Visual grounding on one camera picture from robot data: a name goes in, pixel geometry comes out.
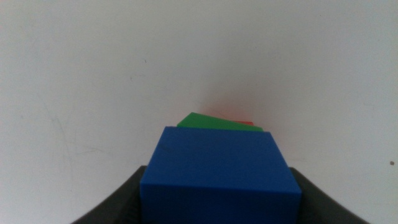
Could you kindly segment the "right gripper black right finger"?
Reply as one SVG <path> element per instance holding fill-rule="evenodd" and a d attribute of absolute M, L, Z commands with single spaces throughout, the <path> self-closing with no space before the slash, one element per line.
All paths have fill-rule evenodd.
<path fill-rule="evenodd" d="M 297 169 L 290 167 L 302 190 L 298 211 L 299 224 L 369 224 L 324 193 Z"/>

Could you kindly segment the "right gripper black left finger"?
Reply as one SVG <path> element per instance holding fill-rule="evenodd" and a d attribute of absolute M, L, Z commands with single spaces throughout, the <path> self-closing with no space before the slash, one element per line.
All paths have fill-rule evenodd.
<path fill-rule="evenodd" d="M 140 180 L 146 166 L 140 166 L 115 192 L 73 224 L 140 224 Z"/>

